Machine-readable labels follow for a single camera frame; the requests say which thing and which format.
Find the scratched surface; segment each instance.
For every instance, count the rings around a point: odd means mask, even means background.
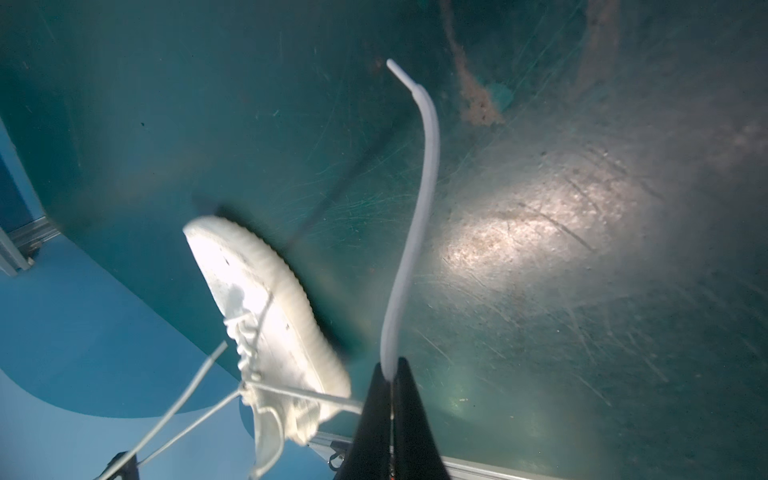
[[[218,213],[284,255],[364,396],[422,161],[391,56],[443,129],[402,333],[442,453],[765,475],[764,2],[453,2],[512,93],[491,127],[462,120],[437,2],[11,5],[0,114],[47,212],[204,351],[181,227]]]

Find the blue curved shape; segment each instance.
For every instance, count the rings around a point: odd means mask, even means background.
[[[162,415],[205,358],[63,236],[43,246],[29,271],[0,276],[0,305],[0,369],[72,412]],[[216,366],[181,411],[211,406],[236,387]]]

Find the white shoe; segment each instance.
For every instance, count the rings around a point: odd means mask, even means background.
[[[286,438],[305,445],[339,409],[260,391],[249,381],[349,398],[349,375],[320,332],[299,280],[263,240],[219,217],[192,220],[184,234],[224,315],[227,335],[237,342],[243,403],[253,409],[256,437],[251,475],[259,478],[280,457]]]

